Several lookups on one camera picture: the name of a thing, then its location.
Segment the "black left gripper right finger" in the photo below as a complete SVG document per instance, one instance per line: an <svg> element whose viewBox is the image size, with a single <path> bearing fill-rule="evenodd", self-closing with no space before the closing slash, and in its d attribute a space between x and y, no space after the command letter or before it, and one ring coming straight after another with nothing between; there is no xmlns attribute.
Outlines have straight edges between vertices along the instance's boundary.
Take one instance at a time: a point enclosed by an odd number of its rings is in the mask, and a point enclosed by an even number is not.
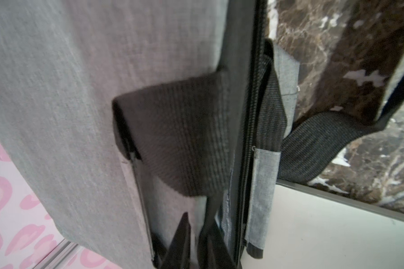
<svg viewBox="0 0 404 269"><path fill-rule="evenodd" d="M200 269L236 269L216 222L200 233L198 263Z"/></svg>

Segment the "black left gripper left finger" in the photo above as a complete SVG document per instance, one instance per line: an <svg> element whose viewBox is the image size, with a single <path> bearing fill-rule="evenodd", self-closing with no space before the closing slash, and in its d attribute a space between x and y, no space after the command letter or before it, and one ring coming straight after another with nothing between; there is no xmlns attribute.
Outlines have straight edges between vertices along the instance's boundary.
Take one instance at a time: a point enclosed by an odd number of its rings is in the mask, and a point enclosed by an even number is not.
<svg viewBox="0 0 404 269"><path fill-rule="evenodd" d="M160 269L189 269L191 251L191 225L188 213L183 213L168 249L159 250Z"/></svg>

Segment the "grey laptop sleeve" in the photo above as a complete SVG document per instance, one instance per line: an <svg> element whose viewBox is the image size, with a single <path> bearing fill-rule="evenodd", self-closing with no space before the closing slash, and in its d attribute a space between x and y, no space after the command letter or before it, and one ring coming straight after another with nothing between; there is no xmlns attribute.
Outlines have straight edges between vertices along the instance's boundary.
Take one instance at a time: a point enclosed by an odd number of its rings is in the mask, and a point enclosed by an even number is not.
<svg viewBox="0 0 404 269"><path fill-rule="evenodd" d="M295 119L301 63L266 34L268 1L0 1L0 142L68 240L122 268L160 269L183 213L190 269L216 222L236 268L261 260L278 181L306 183L404 103L404 1L366 1L399 32L353 40L394 82L368 113L326 66Z"/></svg>

